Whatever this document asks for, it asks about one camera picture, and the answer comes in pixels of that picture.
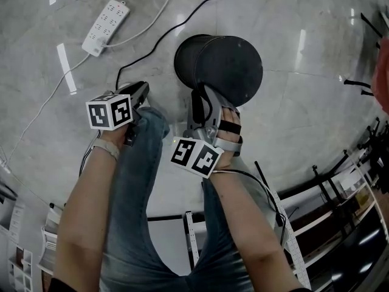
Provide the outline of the person's left forearm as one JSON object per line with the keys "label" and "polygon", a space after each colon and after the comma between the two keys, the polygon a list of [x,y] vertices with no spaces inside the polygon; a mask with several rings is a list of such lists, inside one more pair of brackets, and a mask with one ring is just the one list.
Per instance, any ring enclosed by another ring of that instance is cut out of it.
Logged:
{"label": "person's left forearm", "polygon": [[99,291],[116,163],[95,147],[61,215],[53,277],[77,292]]}

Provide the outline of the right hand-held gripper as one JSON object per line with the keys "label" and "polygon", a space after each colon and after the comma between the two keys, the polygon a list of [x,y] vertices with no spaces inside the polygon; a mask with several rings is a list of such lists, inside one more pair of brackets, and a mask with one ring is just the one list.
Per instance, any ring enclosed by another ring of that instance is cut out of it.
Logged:
{"label": "right hand-held gripper", "polygon": [[[225,151],[234,152],[234,156],[240,154],[243,139],[240,136],[241,126],[234,123],[221,123],[221,102],[218,92],[205,85],[203,98],[208,105],[208,114],[205,117],[205,128],[188,130],[185,137],[175,137],[172,143],[170,161],[173,165],[186,171],[209,178],[215,171],[215,167]],[[204,106],[200,93],[197,90],[191,92],[191,116],[193,122],[202,125],[204,123]],[[217,137],[218,131],[224,130],[239,135],[238,143],[225,141]]]}

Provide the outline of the black metal frame rack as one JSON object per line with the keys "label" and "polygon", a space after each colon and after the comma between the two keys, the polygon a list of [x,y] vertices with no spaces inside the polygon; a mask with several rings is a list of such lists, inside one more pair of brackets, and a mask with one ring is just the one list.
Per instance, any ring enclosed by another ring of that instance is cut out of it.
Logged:
{"label": "black metal frame rack", "polygon": [[389,194],[389,122],[380,130],[367,127],[368,138],[357,145],[354,152],[344,151],[344,157],[329,172],[319,175],[318,180],[328,182],[339,204],[344,204],[361,190],[376,189]]}

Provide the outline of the person's blue jeans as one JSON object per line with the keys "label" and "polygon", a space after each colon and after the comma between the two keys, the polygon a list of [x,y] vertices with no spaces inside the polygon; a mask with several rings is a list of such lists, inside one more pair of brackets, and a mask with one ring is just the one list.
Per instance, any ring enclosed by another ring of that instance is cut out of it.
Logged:
{"label": "person's blue jeans", "polygon": [[112,182],[101,274],[105,292],[270,292],[265,271],[249,275],[232,240],[219,196],[203,182],[207,242],[194,270],[178,276],[150,238],[146,208],[169,127],[154,108],[141,108],[139,139],[124,147]]}

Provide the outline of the white paper tray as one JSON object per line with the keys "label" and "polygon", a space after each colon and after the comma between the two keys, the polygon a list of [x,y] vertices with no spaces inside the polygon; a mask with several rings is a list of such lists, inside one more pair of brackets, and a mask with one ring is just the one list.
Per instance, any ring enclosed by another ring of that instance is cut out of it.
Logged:
{"label": "white paper tray", "polygon": [[41,228],[41,232],[43,236],[43,248],[37,266],[41,271],[52,276],[55,266],[57,234],[47,231],[45,227]]}

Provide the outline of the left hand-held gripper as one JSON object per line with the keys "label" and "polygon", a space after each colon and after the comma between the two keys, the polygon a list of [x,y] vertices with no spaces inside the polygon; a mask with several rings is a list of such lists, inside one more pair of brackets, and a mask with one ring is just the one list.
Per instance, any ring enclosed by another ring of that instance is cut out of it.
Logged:
{"label": "left hand-held gripper", "polygon": [[127,126],[123,144],[132,146],[139,132],[140,114],[137,109],[146,100],[149,91],[147,82],[127,83],[120,88],[120,93],[131,95],[102,95],[86,102],[90,127],[103,133]]}

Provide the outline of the white metal shelf rack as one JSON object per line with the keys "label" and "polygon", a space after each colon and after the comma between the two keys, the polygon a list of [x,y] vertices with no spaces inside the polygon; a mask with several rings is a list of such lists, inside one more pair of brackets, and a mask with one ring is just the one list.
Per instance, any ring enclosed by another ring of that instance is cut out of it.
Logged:
{"label": "white metal shelf rack", "polygon": [[[286,216],[284,207],[281,204],[281,200],[276,192],[268,188],[265,183],[252,174],[242,171],[242,170],[230,170],[230,173],[236,173],[244,175],[254,181],[256,181],[262,189],[267,193],[267,196],[271,200],[270,208],[276,212],[276,214],[281,216],[281,221],[283,223],[281,227],[281,244],[283,248],[291,255],[293,261],[292,271],[293,274],[297,276],[297,279],[304,285],[306,288],[311,288],[311,281],[308,277],[307,268],[313,265],[314,262],[318,261],[320,258],[324,257],[327,253],[333,250],[337,245],[340,244],[340,240],[335,242],[328,243],[322,249],[318,249],[318,254],[311,258],[309,261],[305,262],[298,245],[297,236],[302,232],[307,231],[309,228],[319,224],[321,219],[317,219],[314,222],[306,225],[304,228],[294,231],[289,218]],[[187,232],[187,241],[188,241],[188,251],[192,256],[193,263],[197,263],[199,260],[199,251],[196,236],[201,233],[206,232],[206,226],[203,221],[193,222],[193,213],[188,211],[185,213],[184,223],[188,229]]]}

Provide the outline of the person's left hand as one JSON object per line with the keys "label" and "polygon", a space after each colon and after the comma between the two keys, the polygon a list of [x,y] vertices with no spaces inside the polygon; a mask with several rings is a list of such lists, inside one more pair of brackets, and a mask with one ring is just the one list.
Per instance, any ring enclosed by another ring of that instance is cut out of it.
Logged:
{"label": "person's left hand", "polygon": [[126,131],[127,131],[127,126],[120,127],[114,131],[104,131],[100,139],[103,139],[104,141],[107,142],[111,142],[118,149],[121,149],[125,141]]}

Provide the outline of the pink sofa chair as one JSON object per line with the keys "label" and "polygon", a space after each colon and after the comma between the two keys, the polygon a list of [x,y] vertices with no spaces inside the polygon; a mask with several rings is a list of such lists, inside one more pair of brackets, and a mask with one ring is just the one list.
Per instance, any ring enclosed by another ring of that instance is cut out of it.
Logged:
{"label": "pink sofa chair", "polygon": [[360,16],[381,39],[380,43],[376,43],[379,49],[378,58],[370,85],[348,79],[344,80],[343,84],[368,88],[370,92],[362,90],[361,94],[373,96],[382,110],[389,116],[389,36],[383,36],[363,13]]}

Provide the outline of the white power strip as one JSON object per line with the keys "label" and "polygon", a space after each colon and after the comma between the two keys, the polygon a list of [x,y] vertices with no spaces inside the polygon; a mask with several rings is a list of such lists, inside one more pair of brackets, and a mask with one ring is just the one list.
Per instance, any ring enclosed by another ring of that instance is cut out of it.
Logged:
{"label": "white power strip", "polygon": [[98,57],[129,13],[130,9],[124,2],[110,0],[92,25],[81,48]]}

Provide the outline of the black tripod stand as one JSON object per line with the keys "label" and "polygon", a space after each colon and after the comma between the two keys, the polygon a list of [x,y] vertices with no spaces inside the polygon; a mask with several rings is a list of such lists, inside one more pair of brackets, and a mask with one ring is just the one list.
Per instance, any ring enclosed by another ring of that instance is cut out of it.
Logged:
{"label": "black tripod stand", "polygon": [[263,173],[258,161],[255,161],[254,164],[255,164],[256,169],[258,170],[258,173],[260,175],[262,182],[266,185],[267,188],[271,189],[271,187],[268,185],[268,183],[266,181],[266,178],[264,176],[264,173]]}

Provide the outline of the white storage shelf unit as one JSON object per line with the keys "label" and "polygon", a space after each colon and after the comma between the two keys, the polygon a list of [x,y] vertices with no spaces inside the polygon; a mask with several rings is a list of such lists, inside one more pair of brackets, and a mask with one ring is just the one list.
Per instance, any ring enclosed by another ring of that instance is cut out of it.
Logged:
{"label": "white storage shelf unit", "polygon": [[12,243],[7,262],[13,292],[33,292],[32,253]]}

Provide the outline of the black cylindrical bin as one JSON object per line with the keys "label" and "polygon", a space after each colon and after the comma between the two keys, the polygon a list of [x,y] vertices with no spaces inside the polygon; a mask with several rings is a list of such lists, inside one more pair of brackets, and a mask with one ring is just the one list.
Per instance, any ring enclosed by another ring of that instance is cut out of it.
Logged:
{"label": "black cylindrical bin", "polygon": [[208,86],[235,107],[252,99],[263,79],[258,51],[237,36],[199,34],[187,38],[175,53],[174,70],[188,88],[202,91]]}

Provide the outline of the person's black shirt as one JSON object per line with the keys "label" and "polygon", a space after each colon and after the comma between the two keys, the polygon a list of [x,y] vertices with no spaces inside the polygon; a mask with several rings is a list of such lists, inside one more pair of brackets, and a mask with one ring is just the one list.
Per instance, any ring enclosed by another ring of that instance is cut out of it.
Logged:
{"label": "person's black shirt", "polygon": [[78,292],[66,283],[57,278],[52,278],[50,281],[48,292]]}

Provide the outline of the person's right forearm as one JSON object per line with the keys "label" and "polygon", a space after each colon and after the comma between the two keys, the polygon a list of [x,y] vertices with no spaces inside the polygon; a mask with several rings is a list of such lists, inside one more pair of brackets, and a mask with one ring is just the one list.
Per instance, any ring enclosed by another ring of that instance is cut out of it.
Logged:
{"label": "person's right forearm", "polygon": [[292,292],[302,288],[274,230],[238,175],[217,172],[210,180],[219,195],[230,233],[255,292]]}

